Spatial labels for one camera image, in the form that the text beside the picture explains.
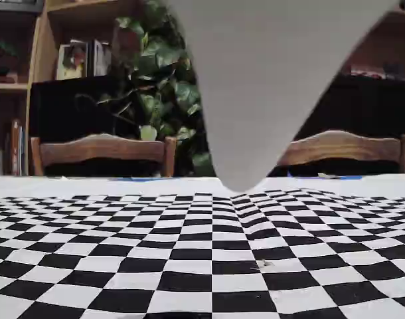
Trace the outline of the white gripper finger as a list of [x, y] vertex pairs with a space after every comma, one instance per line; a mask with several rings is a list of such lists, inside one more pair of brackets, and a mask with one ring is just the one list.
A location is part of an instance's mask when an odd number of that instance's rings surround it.
[[191, 51], [217, 177], [257, 186], [394, 1], [168, 1]]

